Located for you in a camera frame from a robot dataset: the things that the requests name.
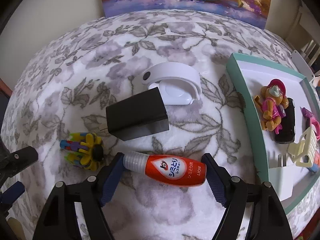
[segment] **toy head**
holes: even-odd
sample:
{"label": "toy head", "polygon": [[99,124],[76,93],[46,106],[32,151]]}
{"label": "toy head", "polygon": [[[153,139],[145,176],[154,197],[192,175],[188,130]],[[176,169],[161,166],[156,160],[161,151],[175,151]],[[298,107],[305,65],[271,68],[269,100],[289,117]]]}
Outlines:
{"label": "toy head", "polygon": [[260,92],[264,98],[273,98],[276,105],[283,105],[284,109],[289,105],[289,101],[285,95],[285,86],[279,79],[271,80],[270,84],[263,86]]}

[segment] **bed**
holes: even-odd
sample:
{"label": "bed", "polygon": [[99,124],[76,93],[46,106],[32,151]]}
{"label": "bed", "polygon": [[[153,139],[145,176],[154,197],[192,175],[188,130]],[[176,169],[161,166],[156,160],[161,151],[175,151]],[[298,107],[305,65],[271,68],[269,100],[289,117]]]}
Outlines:
{"label": "bed", "polygon": [[[81,182],[96,172],[67,163],[59,141],[71,132],[96,132],[110,163],[119,151],[181,155],[209,152],[230,175],[255,181],[252,150],[241,105],[225,65],[232,52],[296,69],[291,49],[273,33],[215,14],[191,10],[132,12],[88,22],[37,52],[10,98],[1,137],[10,152],[27,145],[39,161],[6,182],[20,180],[26,192],[11,215],[31,239],[46,198],[57,181]],[[166,106],[170,130],[123,142],[104,131],[105,107],[141,92],[139,75],[155,64],[176,61],[201,74],[203,95],[188,106]],[[295,238],[320,206],[320,182],[288,214]],[[115,239],[212,239],[224,208],[205,182],[179,188],[125,172],[103,212]],[[81,207],[78,222],[90,239]],[[244,239],[247,207],[238,239]]]}

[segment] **painted blue water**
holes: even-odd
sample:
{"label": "painted blue water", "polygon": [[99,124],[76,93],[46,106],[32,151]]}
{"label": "painted blue water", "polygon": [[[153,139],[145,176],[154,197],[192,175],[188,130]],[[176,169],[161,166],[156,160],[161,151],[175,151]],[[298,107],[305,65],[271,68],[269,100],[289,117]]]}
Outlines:
{"label": "painted blue water", "polygon": [[238,8],[236,3],[218,0],[210,3],[201,0],[107,0],[103,2],[106,17],[124,13],[154,10],[154,9],[188,9],[210,12],[232,17],[264,29],[267,19],[244,8]]}

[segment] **black phone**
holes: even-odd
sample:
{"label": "black phone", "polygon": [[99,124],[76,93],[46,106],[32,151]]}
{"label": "black phone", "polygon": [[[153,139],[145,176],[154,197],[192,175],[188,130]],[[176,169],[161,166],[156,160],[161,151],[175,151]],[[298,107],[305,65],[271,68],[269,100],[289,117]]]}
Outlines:
{"label": "black phone", "polygon": [[294,115],[294,102],[292,98],[288,98],[289,106],[285,109],[285,117],[281,119],[282,129],[279,134],[275,134],[275,141],[280,144],[294,142],[296,134],[295,115]]}

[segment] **tray rim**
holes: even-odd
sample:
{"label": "tray rim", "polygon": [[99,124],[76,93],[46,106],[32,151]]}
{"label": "tray rim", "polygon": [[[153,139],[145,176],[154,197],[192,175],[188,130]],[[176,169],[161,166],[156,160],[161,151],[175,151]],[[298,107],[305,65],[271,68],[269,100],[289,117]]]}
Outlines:
{"label": "tray rim", "polygon": [[[244,111],[244,117],[247,124],[247,130],[249,133],[254,166],[257,170],[257,175],[259,176],[260,180],[269,181],[269,172],[268,172],[269,165],[268,165],[268,158],[267,158],[267,152],[266,152],[265,142],[263,138],[263,133],[260,127],[260,118],[259,118],[257,109],[254,105],[252,96],[249,93],[249,90],[247,88],[244,76],[242,75],[239,65],[237,64],[237,61],[244,61],[244,62],[254,63],[258,65],[263,65],[263,66],[277,69],[282,72],[301,78],[302,82],[305,83],[308,89],[308,92],[311,96],[311,100],[313,101],[316,107],[317,116],[320,119],[319,104],[316,100],[316,95],[312,90],[312,87],[308,79],[298,71],[293,70],[289,67],[283,66],[279,63],[266,60],[264,58],[259,58],[256,56],[250,56],[247,54],[241,54],[236,52],[231,54],[226,65],[226,69],[231,78],[231,81],[233,82],[233,85],[236,91],[242,94],[246,102],[246,107],[243,109],[243,111]],[[250,116],[250,123],[247,122],[247,116]],[[314,178],[308,184],[308,186],[292,201],[292,203],[289,206],[284,208],[284,212],[286,215],[291,210],[293,210],[300,203],[300,201],[307,195],[310,189],[317,182],[319,176],[320,176],[320,172],[317,172],[314,175]]]}

